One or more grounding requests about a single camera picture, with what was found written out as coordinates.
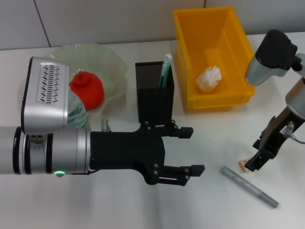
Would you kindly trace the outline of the white paper ball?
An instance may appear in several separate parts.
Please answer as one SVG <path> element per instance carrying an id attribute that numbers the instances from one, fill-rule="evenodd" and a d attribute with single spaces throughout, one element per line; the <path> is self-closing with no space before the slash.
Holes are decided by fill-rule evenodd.
<path id="1" fill-rule="evenodd" d="M 197 87 L 202 92 L 208 93 L 216 88 L 221 79 L 222 75 L 220 68 L 218 68 L 217 66 L 210 66 L 206 68 L 205 71 L 197 77 L 195 82 Z"/>

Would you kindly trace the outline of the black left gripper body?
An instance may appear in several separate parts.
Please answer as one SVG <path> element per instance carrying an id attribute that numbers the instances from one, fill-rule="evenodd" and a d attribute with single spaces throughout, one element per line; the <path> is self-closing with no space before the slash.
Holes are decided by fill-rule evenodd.
<path id="1" fill-rule="evenodd" d="M 161 178 L 165 149 L 162 137 L 143 125 L 134 132 L 90 133 L 90 173 L 105 169 L 132 169 L 149 185 L 165 184 Z"/>

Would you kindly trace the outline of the green glass fruit plate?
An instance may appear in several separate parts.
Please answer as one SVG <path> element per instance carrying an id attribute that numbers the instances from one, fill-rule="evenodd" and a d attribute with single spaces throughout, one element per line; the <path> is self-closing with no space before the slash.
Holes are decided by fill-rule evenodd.
<path id="1" fill-rule="evenodd" d="M 101 104 L 89 111 L 90 114 L 101 113 L 112 99 L 125 96 L 128 80 L 127 63 L 111 48 L 96 43 L 77 43 L 64 45 L 45 55 L 46 58 L 68 64 L 69 81 L 85 71 L 96 75 L 104 88 L 104 99 Z"/>

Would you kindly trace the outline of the yellow plastic bin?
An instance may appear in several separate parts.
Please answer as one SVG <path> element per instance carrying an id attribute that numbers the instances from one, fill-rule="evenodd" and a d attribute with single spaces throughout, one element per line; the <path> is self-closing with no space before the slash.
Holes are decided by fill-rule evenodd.
<path id="1" fill-rule="evenodd" d="M 223 110 L 244 105 L 255 87 L 244 78 L 254 52 L 233 7 L 174 10 L 175 59 L 184 107 Z M 222 75 L 216 88 L 202 92 L 196 79 L 208 67 Z"/>

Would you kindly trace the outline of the silver right wrist plug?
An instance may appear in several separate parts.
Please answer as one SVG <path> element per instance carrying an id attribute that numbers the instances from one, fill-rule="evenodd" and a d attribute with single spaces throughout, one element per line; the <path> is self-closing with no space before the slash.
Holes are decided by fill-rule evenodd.
<path id="1" fill-rule="evenodd" d="M 285 138 L 292 138 L 294 128 L 295 128 L 295 124 L 293 122 L 288 122 L 287 125 L 286 125 L 285 132 L 284 132 L 284 137 Z"/>

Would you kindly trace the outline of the grey marker pen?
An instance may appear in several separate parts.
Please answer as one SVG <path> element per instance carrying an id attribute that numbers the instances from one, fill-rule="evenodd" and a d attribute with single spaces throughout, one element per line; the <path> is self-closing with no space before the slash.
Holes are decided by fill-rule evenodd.
<path id="1" fill-rule="evenodd" d="M 226 166 L 221 168 L 221 173 L 231 179 L 233 182 L 238 184 L 240 187 L 245 189 L 247 192 L 251 193 L 253 196 L 257 197 L 258 199 L 262 200 L 267 205 L 277 208 L 279 203 L 274 200 L 272 197 L 264 193 L 261 189 L 247 181 L 245 178 L 241 177 L 231 169 Z"/>

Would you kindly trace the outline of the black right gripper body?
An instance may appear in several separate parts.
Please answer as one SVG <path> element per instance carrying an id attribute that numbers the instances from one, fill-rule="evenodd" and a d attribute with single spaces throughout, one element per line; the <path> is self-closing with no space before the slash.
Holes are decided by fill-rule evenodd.
<path id="1" fill-rule="evenodd" d="M 301 126 L 301 118 L 286 107 L 277 117 L 273 117 L 262 132 L 261 153 L 264 156 L 276 156 L 280 147 L 287 139 L 280 131 L 288 125 L 294 124 L 293 132 Z"/>

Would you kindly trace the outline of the beige eraser with barcode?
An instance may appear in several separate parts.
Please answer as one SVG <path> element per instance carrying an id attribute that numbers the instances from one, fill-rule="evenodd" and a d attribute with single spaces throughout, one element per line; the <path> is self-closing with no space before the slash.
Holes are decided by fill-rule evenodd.
<path id="1" fill-rule="evenodd" d="M 251 158 L 242 159 L 238 162 L 238 165 L 243 173 L 248 173 L 250 170 L 245 167 L 245 164 L 250 160 Z"/>

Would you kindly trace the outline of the green pen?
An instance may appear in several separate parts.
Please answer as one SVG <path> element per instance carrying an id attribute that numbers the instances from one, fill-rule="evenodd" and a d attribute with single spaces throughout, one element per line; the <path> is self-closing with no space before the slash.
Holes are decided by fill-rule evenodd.
<path id="1" fill-rule="evenodd" d="M 171 63 L 172 63 L 172 56 L 170 54 L 166 54 L 164 56 L 164 61 L 162 64 L 162 70 L 161 70 L 161 75 L 160 75 L 159 84 L 158 84 L 159 88 L 164 88 L 166 86 L 167 77 L 169 74 Z"/>

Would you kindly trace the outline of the black mesh pen holder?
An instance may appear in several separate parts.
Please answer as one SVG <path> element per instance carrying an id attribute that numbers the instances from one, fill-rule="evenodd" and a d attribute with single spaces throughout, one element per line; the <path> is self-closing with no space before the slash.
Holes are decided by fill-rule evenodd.
<path id="1" fill-rule="evenodd" d="M 159 86 L 162 61 L 135 64 L 138 119 L 140 124 L 170 124 L 173 112 L 174 80 L 169 69 L 165 87 Z"/>

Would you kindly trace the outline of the clear bottle with green label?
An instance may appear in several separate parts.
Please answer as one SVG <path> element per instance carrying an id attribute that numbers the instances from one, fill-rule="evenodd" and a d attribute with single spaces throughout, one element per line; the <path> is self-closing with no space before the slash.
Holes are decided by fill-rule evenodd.
<path id="1" fill-rule="evenodd" d="M 81 99 L 70 89 L 68 94 L 68 128 L 85 128 L 91 131 L 88 114 Z"/>

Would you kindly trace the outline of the orange toy fruit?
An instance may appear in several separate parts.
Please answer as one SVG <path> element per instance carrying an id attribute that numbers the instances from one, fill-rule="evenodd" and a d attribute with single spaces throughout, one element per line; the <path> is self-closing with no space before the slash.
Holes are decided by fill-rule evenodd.
<path id="1" fill-rule="evenodd" d="M 104 100 L 104 87 L 93 73 L 80 71 L 69 83 L 71 90 L 80 98 L 87 111 L 97 108 Z"/>

